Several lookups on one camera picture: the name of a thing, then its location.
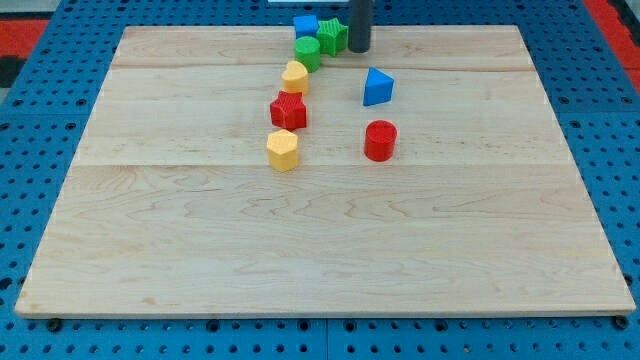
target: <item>blue block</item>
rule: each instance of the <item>blue block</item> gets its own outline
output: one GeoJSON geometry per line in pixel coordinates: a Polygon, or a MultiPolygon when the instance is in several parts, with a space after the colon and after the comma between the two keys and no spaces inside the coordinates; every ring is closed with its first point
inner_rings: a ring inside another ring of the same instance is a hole
{"type": "Polygon", "coordinates": [[[367,82],[364,85],[362,105],[369,106],[391,101],[393,78],[382,71],[370,67],[367,82]]]}
{"type": "Polygon", "coordinates": [[[296,39],[303,36],[316,37],[318,18],[315,15],[296,16],[293,18],[293,27],[296,29],[296,39]]]}

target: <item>wood grain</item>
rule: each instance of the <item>wood grain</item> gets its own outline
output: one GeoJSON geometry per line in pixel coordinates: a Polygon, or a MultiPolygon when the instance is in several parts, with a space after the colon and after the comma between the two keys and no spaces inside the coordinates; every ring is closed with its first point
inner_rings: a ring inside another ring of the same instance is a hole
{"type": "Polygon", "coordinates": [[[289,28],[128,28],[16,311],[496,317],[635,309],[511,26],[375,28],[310,77],[300,166],[264,149],[289,28]],[[375,65],[393,101],[363,108],[375,65]],[[399,131],[362,154],[366,124],[399,131]]]}

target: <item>toy block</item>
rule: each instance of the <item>toy block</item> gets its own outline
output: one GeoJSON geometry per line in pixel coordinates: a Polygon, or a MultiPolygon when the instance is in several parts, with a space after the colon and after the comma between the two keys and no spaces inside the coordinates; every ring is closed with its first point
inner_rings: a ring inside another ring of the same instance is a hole
{"type": "Polygon", "coordinates": [[[347,48],[348,27],[340,24],[337,18],[318,22],[316,37],[320,42],[320,53],[332,57],[347,48]]]}
{"type": "Polygon", "coordinates": [[[376,120],[367,126],[364,154],[373,161],[386,161],[393,156],[398,131],[392,123],[376,120]]]}
{"type": "Polygon", "coordinates": [[[303,36],[316,37],[318,18],[315,15],[296,16],[293,18],[293,28],[296,31],[296,39],[303,36]]]}
{"type": "Polygon", "coordinates": [[[282,73],[282,88],[288,93],[301,92],[302,95],[306,95],[309,92],[307,68],[298,61],[289,61],[282,73]]]}
{"type": "Polygon", "coordinates": [[[362,105],[369,106],[391,101],[392,92],[393,78],[374,67],[370,67],[364,85],[362,105]]]}
{"type": "Polygon", "coordinates": [[[271,103],[271,123],[293,131],[307,127],[307,107],[302,102],[302,93],[280,91],[271,103]]]}
{"type": "Polygon", "coordinates": [[[294,44],[295,59],[312,73],[320,68],[320,42],[311,36],[303,36],[294,44]]]}
{"type": "Polygon", "coordinates": [[[298,166],[298,135],[287,130],[269,134],[267,138],[269,165],[285,172],[298,166]]]}

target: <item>red hexagonal block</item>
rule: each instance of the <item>red hexagonal block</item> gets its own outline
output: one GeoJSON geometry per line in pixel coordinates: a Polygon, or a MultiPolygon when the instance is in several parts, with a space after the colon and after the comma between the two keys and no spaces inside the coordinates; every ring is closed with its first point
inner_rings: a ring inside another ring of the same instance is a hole
{"type": "Polygon", "coordinates": [[[289,131],[307,127],[307,107],[302,102],[302,93],[280,91],[270,108],[271,123],[274,126],[289,131]]]}

